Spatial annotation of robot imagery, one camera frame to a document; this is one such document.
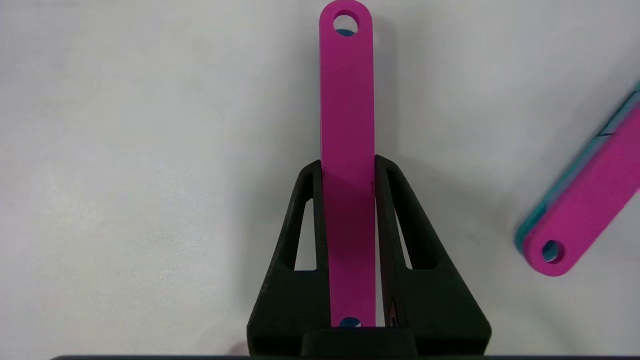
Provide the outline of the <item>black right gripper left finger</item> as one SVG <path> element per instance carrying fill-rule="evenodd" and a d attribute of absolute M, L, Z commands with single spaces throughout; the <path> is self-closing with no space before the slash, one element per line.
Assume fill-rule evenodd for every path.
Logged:
<path fill-rule="evenodd" d="M 327 330 L 330 317 L 329 247 L 322 163 L 298 174 L 278 241 L 246 327 L 251 356 L 299 357 L 308 333 Z M 296 270 L 306 204 L 313 202 L 315 269 Z"/>

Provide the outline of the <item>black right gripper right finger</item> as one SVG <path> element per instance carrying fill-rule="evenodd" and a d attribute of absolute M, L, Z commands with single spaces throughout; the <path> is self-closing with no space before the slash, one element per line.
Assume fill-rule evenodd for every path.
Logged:
<path fill-rule="evenodd" d="M 395 162 L 375 157 L 375 205 L 387 328 L 411 331 L 419 356 L 482 356 L 490 323 Z"/>

